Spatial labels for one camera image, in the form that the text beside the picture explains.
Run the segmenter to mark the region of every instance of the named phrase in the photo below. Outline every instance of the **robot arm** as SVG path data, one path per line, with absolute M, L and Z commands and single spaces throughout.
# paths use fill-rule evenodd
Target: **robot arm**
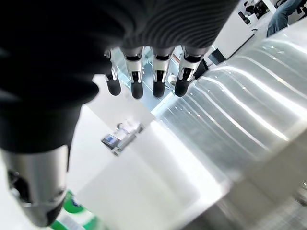
M 108 50 L 121 47 L 141 98 L 142 47 L 153 47 L 153 93 L 161 96 L 173 47 L 184 45 L 175 89 L 183 96 L 237 2 L 1 3 L 0 148 L 9 189 L 35 225 L 50 225 L 61 209 L 80 109 L 98 93 L 93 75 L 104 73 L 110 93 L 120 93 Z

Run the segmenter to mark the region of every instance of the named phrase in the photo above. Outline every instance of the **robotic finger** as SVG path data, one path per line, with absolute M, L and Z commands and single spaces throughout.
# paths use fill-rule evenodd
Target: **robotic finger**
M 104 56 L 110 60 L 111 51 L 107 50 L 104 53 Z M 113 96 L 119 95 L 121 88 L 120 88 L 120 83 L 118 80 L 117 71 L 115 70 L 115 67 L 114 67 L 114 63 L 112 63 L 112 68 L 110 69 L 109 73 L 105 74 L 105 78 L 106 78 L 106 84 L 107 84 L 110 94 L 112 94 Z
M 127 70 L 131 81 L 132 96 L 136 99 L 140 99 L 143 96 L 142 50 L 142 46 L 133 49 L 121 48 L 121 51 L 125 57 Z
M 179 74 L 175 85 L 175 94 L 178 97 L 182 97 L 186 94 L 189 81 L 192 79 L 194 72 L 207 51 L 208 48 L 184 47 L 179 65 Z
M 172 57 L 174 46 L 170 48 L 153 48 L 153 95 L 161 97 L 164 94 L 165 78 Z

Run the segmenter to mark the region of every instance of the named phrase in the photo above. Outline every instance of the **reflective metal panel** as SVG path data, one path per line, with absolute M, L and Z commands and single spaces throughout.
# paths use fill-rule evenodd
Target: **reflective metal panel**
M 80 192 L 113 229 L 251 229 L 307 175 L 307 21 L 168 96 Z

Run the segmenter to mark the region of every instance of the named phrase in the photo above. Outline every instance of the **jeans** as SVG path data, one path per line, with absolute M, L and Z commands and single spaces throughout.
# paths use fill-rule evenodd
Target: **jeans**
M 301 1 L 302 0 L 288 0 L 277 8 L 268 25 L 267 37 L 288 26 L 288 16 L 297 9 Z

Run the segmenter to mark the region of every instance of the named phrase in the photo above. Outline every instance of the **black fingertip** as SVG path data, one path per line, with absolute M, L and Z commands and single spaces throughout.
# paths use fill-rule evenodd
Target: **black fingertip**
M 153 83 L 153 95 L 155 97 L 162 97 L 164 94 L 165 83 L 162 83 L 161 81 Z
M 106 83 L 110 94 L 112 94 L 113 96 L 117 96 L 120 94 L 121 89 L 118 78 L 116 80 L 109 79 Z
M 186 94 L 188 91 L 189 82 L 186 80 L 179 80 L 177 79 L 176 85 L 175 85 L 175 94 L 178 97 L 182 97 Z
M 143 84 L 135 82 L 135 83 L 131 83 L 131 92 L 132 92 L 132 96 L 135 99 L 140 99 L 141 97 L 143 97 Z

